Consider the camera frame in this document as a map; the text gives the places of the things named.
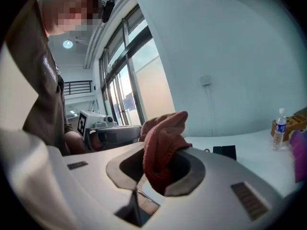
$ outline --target balcony railing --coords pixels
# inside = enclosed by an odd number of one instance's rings
[[[66,82],[64,87],[64,95],[92,92],[91,85],[91,80]]]

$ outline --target purple object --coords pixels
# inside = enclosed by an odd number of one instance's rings
[[[295,158],[295,182],[307,179],[307,132],[295,130],[289,140]]]

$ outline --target water bottle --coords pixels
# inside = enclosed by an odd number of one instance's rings
[[[283,142],[283,135],[286,131],[287,118],[283,115],[284,108],[279,109],[279,117],[276,120],[275,134],[273,139],[273,150],[280,148]]]

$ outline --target window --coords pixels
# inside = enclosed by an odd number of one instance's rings
[[[111,36],[100,69],[106,111],[119,125],[142,125],[175,111],[158,50],[138,6]]]

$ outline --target hand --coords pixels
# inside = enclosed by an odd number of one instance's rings
[[[65,134],[65,143],[72,154],[88,152],[82,137],[75,131],[69,131]]]

